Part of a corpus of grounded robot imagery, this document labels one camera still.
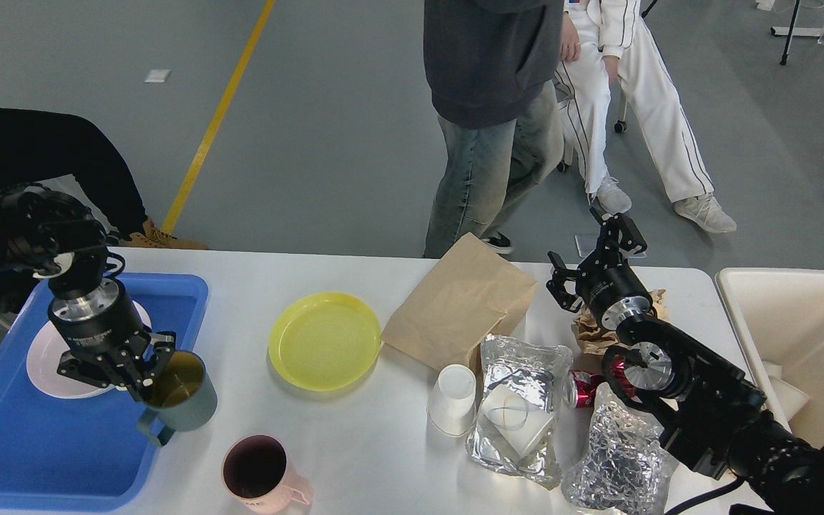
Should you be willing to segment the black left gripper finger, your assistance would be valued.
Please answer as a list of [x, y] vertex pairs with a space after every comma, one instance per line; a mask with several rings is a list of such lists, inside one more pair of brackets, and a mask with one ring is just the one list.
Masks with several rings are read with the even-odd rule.
[[119, 359], [110, 353], [83, 355], [81, 359], [67, 350], [60, 356], [57, 372], [95, 388], [117, 387], [123, 391], [118, 365]]
[[158, 376], [176, 352], [173, 330], [138, 330], [123, 345], [123, 387], [135, 402], [151, 399]]

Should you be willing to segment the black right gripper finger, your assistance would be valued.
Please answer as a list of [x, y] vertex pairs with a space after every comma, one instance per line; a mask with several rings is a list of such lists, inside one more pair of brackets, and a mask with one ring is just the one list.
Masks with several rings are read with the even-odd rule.
[[600, 268], [614, 268], [627, 264], [631, 255], [647, 251], [647, 241], [639, 232], [634, 219], [627, 214], [608, 214], [597, 207], [589, 208], [599, 223], [599, 237], [589, 263]]
[[584, 277], [583, 271], [579, 268], [568, 268], [561, 255], [554, 251], [547, 252], [547, 257], [552, 264], [552, 270], [546, 289], [560, 308], [570, 313], [578, 313], [583, 303], [582, 298], [578, 293], [570, 293], [567, 284], [581, 280]]

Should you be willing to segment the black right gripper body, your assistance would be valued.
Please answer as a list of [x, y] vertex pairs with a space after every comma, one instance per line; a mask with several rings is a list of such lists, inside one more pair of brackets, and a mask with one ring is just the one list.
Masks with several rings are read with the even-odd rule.
[[597, 325], [607, 330], [616, 330], [624, 320], [648, 314], [653, 307], [649, 291], [628, 266], [584, 271], [578, 294]]

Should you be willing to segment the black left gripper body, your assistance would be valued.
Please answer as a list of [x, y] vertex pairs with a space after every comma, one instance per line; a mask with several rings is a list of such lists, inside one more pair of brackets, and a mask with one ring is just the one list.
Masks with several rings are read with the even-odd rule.
[[91, 363], [105, 355], [115, 366], [123, 359], [141, 360], [150, 337], [146, 325], [121, 281], [104, 278], [90, 294], [50, 301], [50, 322], [65, 339], [72, 355]]

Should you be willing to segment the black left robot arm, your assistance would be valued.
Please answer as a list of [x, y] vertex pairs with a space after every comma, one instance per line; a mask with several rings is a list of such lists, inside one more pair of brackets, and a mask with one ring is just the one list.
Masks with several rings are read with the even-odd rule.
[[0, 273], [32, 270], [48, 283], [48, 317], [67, 345], [56, 372], [151, 401], [176, 335], [141, 319], [119, 271], [107, 271], [114, 257], [104, 226], [71, 195], [38, 185], [0, 195]]

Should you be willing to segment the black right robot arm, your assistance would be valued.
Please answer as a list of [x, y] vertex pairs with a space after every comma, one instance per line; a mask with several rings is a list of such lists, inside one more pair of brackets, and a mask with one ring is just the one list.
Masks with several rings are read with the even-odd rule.
[[745, 372], [683, 330], [652, 313], [653, 300], [628, 258], [647, 249], [632, 219], [595, 207], [601, 226], [596, 247], [575, 270], [549, 252], [554, 268], [547, 290], [569, 312], [585, 305], [599, 326], [614, 330], [602, 372], [620, 400], [662, 424], [660, 446], [683, 465], [735, 481], [694, 496], [678, 514], [742, 483], [767, 513], [824, 514], [824, 446], [795, 437], [765, 408], [764, 392]]

